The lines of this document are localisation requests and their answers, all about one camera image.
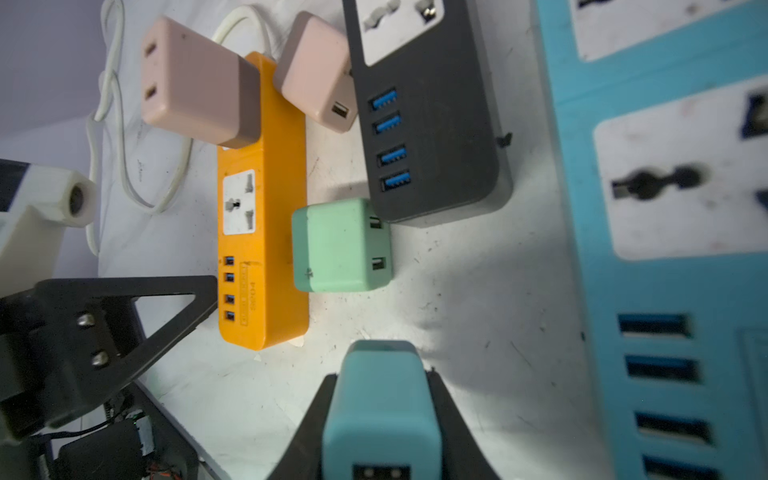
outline charger plug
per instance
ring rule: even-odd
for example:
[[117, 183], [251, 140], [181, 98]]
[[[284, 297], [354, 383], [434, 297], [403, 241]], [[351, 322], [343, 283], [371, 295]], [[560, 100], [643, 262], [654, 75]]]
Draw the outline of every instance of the charger plug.
[[346, 36], [322, 18], [300, 12], [275, 70], [275, 88], [317, 123], [338, 133], [357, 117]]
[[150, 125], [228, 148], [259, 140], [259, 71], [168, 17], [144, 37], [141, 88], [141, 117]]

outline black plastic casing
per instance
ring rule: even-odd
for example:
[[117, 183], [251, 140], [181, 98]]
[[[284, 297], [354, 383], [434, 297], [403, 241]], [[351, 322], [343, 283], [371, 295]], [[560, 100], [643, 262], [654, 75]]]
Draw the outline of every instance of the black plastic casing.
[[[430, 227], [503, 207], [512, 178], [497, 139], [506, 132], [474, 0], [444, 0], [439, 24], [371, 67], [363, 57], [355, 0], [343, 5], [376, 214]], [[392, 88], [397, 100], [374, 111], [372, 99]], [[396, 112], [401, 124], [376, 134], [373, 125]], [[379, 155], [399, 145], [406, 146], [407, 157], [381, 165]], [[406, 170], [409, 184], [384, 191], [382, 179]]]

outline white cable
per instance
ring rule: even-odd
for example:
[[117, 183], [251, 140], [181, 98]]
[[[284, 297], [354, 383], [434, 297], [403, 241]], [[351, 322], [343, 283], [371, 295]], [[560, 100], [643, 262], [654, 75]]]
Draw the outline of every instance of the white cable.
[[[108, 45], [109, 52], [107, 54], [106, 65], [104, 71], [101, 72], [99, 77], [99, 91], [101, 96], [99, 97], [98, 107], [96, 111], [88, 116], [88, 121], [85, 125], [85, 133], [88, 137], [88, 146], [91, 151], [91, 166], [88, 173], [88, 178], [94, 183], [98, 183], [101, 176], [101, 159], [99, 152], [96, 148], [96, 142], [94, 140], [94, 125], [98, 122], [104, 121], [109, 112], [111, 102], [115, 104], [116, 114], [116, 131], [117, 131], [117, 156], [118, 156], [118, 168], [120, 170], [120, 181], [123, 187], [123, 191], [129, 199], [131, 199], [139, 208], [145, 213], [150, 215], [156, 215], [163, 213], [167, 208], [171, 200], [173, 200], [176, 192], [179, 190], [181, 182], [184, 180], [184, 176], [189, 167], [190, 156], [192, 153], [192, 139], [184, 138], [184, 142], [181, 146], [181, 156], [176, 167], [176, 172], [170, 181], [170, 186], [165, 195], [155, 205], [148, 203], [145, 199], [141, 198], [141, 195], [134, 189], [131, 179], [128, 176], [128, 166], [125, 160], [125, 128], [123, 117], [123, 97], [120, 90], [120, 82], [118, 81], [118, 74], [116, 67], [119, 62], [120, 50], [123, 45], [123, 31], [125, 23], [125, 9], [122, 0], [104, 0], [101, 5], [101, 33], [104, 36], [104, 43], [107, 42], [107, 22], [109, 19], [109, 13], [112, 9], [116, 11], [117, 21], [114, 29], [114, 35], [112, 36], [112, 43]], [[249, 19], [255, 25], [258, 25], [261, 29], [264, 42], [264, 54], [267, 57], [272, 58], [272, 44], [270, 43], [270, 36], [268, 35], [266, 22], [262, 18], [261, 14], [252, 5], [241, 5], [235, 8], [233, 11], [224, 18], [214, 33], [213, 40], [217, 44], [223, 43], [224, 39], [229, 35], [232, 29], [243, 20]], [[88, 241], [88, 247], [91, 252], [98, 256], [98, 242], [96, 241], [96, 232], [94, 223], [90, 223], [85, 227], [85, 237]]]
[[263, 54], [271, 59], [274, 59], [272, 56], [272, 43], [270, 42], [270, 36], [267, 32], [266, 22], [256, 7], [253, 5], [241, 5], [231, 11], [229, 15], [224, 17], [224, 20], [221, 21], [219, 28], [216, 29], [216, 32], [214, 33], [214, 36], [211, 37], [211, 39], [217, 44], [221, 45], [227, 35], [229, 35], [232, 29], [235, 27], [235, 25], [243, 20], [251, 20], [254, 25], [259, 25], [261, 28], [262, 41], [264, 42]]

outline teal usb charger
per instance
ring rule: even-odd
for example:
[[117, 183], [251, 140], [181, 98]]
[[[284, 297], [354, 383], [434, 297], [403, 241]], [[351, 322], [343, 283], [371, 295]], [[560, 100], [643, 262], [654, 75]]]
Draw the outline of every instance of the teal usb charger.
[[323, 478], [439, 480], [442, 437], [422, 360], [395, 340], [344, 357], [323, 430]]
[[389, 224], [365, 198], [293, 213], [293, 281], [303, 292], [365, 292], [392, 279]]

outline orange power strip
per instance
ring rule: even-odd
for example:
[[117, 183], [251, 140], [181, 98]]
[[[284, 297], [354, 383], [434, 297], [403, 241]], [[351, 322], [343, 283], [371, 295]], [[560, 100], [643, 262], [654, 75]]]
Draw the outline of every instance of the orange power strip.
[[303, 335], [307, 293], [293, 285], [291, 215], [306, 206], [304, 113], [272, 84], [275, 63], [260, 53], [261, 137], [218, 151], [219, 330], [249, 349]]

